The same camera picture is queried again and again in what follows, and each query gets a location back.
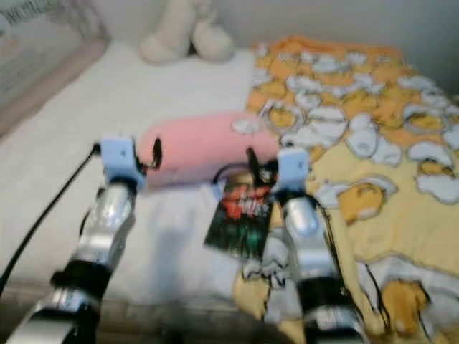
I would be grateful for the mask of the pink plush pillow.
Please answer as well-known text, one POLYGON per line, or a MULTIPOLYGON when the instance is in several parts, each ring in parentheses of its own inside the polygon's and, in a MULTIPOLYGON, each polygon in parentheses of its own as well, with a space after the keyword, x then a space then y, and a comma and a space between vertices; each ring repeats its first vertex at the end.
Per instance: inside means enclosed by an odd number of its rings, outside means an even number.
POLYGON ((246 166, 246 148, 255 150, 265 163, 276 158, 278 138, 252 113, 227 111, 169 119, 152 125, 136 143, 138 160, 151 163, 151 145, 163 144, 160 169, 146 171, 148 186, 183 186, 212 181, 225 166, 246 166))

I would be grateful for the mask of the dark cover book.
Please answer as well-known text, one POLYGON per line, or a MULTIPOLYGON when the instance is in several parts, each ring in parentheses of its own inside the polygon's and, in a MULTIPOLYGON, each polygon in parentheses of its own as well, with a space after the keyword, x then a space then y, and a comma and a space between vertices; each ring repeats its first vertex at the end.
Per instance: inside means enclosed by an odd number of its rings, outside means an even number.
POLYGON ((273 212, 272 186, 238 175, 219 181, 217 205, 204 246, 240 261, 259 261, 273 212))

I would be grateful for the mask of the white bed sheet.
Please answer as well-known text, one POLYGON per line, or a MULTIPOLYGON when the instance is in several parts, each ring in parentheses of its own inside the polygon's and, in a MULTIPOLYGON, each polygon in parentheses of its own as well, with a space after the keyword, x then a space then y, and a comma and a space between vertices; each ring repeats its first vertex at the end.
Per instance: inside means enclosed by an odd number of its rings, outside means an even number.
MULTIPOLYGON (((88 158, 98 138, 138 138, 169 119, 242 110, 254 71, 248 49, 224 63, 190 58, 152 66, 131 46, 112 43, 2 141, 2 262, 42 220, 4 288, 48 287, 65 266, 104 181, 98 158, 88 158)), ((232 307, 240 263, 204 246, 216 205, 213 181, 141 192, 104 302, 232 307)))

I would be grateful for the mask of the yellow cartoon print blanket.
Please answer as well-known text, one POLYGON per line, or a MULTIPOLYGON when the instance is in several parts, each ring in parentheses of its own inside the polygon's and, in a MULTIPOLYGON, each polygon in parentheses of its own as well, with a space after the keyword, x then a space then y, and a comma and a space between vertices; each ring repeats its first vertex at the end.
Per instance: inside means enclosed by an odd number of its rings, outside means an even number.
POLYGON ((289 36, 255 49, 247 108, 311 155, 371 344, 459 344, 459 105, 399 50, 289 36))

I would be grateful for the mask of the cream plush toy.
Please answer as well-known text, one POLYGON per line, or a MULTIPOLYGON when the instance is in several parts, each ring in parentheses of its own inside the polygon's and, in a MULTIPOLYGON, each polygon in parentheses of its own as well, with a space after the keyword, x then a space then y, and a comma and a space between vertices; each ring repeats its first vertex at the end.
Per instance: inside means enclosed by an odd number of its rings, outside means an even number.
POLYGON ((235 43, 217 16, 215 0, 166 0, 156 29, 138 46, 141 59, 167 65, 191 52, 206 62, 232 59, 235 43))

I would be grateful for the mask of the grey patterned pillow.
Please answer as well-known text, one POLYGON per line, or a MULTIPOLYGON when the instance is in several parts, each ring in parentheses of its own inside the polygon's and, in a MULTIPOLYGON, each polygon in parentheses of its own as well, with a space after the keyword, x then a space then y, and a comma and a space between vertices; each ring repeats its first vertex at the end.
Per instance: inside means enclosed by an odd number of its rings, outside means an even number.
POLYGON ((0 0, 0 133, 40 111, 110 42, 93 0, 0 0))

